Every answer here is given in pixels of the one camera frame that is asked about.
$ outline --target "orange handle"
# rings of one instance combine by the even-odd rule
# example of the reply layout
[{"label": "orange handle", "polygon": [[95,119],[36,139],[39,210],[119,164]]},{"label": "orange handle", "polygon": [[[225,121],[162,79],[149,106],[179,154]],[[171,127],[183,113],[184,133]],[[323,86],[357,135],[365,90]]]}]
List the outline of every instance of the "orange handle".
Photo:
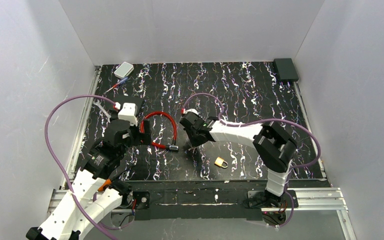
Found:
[{"label": "orange handle", "polygon": [[98,192],[103,192],[108,185],[111,184],[111,180],[107,179],[100,188],[98,188]]}]

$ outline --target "brass padlock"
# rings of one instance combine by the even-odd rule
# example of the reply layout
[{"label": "brass padlock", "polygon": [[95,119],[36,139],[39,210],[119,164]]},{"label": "brass padlock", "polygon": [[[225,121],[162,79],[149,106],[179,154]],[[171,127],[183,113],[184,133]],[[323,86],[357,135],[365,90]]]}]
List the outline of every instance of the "brass padlock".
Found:
[{"label": "brass padlock", "polygon": [[228,163],[221,157],[217,157],[217,159],[215,160],[214,164],[216,166],[219,166],[220,168],[224,168],[224,169],[227,169],[228,168]]}]

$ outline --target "white wall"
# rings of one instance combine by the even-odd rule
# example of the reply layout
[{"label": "white wall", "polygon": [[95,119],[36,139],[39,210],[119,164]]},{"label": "white wall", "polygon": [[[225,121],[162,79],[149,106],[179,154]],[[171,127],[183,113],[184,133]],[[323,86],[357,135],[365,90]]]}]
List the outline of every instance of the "white wall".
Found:
[{"label": "white wall", "polygon": [[384,239],[384,1],[326,0],[295,59],[358,239]]},{"label": "white wall", "polygon": [[[46,217],[62,174],[44,140],[48,113],[89,92],[94,66],[57,0],[0,0],[0,240]],[[57,112],[50,136],[67,165],[85,102]]]},{"label": "white wall", "polygon": [[60,0],[95,65],[293,58],[324,0]]}]

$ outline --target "marble surface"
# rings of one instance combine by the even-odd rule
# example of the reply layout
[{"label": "marble surface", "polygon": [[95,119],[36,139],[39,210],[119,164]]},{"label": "marble surface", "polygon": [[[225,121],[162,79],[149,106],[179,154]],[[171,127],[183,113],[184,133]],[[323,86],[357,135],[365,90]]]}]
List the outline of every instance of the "marble surface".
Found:
[{"label": "marble surface", "polygon": [[[101,68],[97,95],[113,99],[116,95],[141,97],[145,104],[140,114],[165,111],[178,123],[185,100],[194,93],[210,93],[224,104],[225,120],[248,123],[262,118],[283,118],[306,126],[303,112],[293,85],[276,81],[271,62],[210,62],[210,63],[154,63],[135,64],[127,82],[106,94],[118,78],[113,72],[118,65]],[[109,109],[108,103],[102,105]],[[206,119],[220,111],[216,102],[205,96],[193,99],[190,108],[198,110]],[[161,144],[171,143],[173,128],[170,121],[161,116],[150,120],[152,138]],[[95,139],[101,137],[107,126],[107,118],[92,105],[83,136],[80,162]],[[298,143],[293,157],[294,164],[308,163],[315,151],[304,132],[289,125],[285,129]],[[187,144],[186,132],[177,126],[178,153],[156,149],[153,146],[134,147],[121,161],[120,170],[126,171],[123,180],[255,180],[267,179],[267,168],[251,147],[237,143],[207,142],[195,149]],[[214,165],[217,157],[228,163],[223,169]],[[322,178],[318,164],[292,173],[292,178]]]}]

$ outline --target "robotic arm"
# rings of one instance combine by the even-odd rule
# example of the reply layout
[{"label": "robotic arm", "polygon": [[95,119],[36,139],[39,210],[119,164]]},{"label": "robotic arm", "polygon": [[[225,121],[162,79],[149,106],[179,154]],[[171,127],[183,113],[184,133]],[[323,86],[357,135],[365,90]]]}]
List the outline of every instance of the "robotic arm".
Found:
[{"label": "robotic arm", "polygon": [[297,142],[277,122],[232,127],[221,123],[216,117],[203,120],[196,110],[189,109],[180,119],[180,124],[184,127],[192,147],[208,141],[224,141],[255,148],[268,168],[264,197],[256,204],[279,206]]},{"label": "robotic arm", "polygon": [[[117,118],[111,119],[104,138],[98,140],[80,164],[80,169],[72,183],[73,191],[68,191],[53,213],[39,227],[27,232],[29,240],[77,240],[83,239],[92,229],[92,224],[82,215],[73,196],[84,208],[114,169],[120,165],[128,148],[151,144],[151,127],[144,120],[144,132],[139,131],[134,103],[124,103]],[[123,196],[131,188],[123,183],[112,183],[85,211],[95,222],[99,222],[112,209],[121,205]]]}]

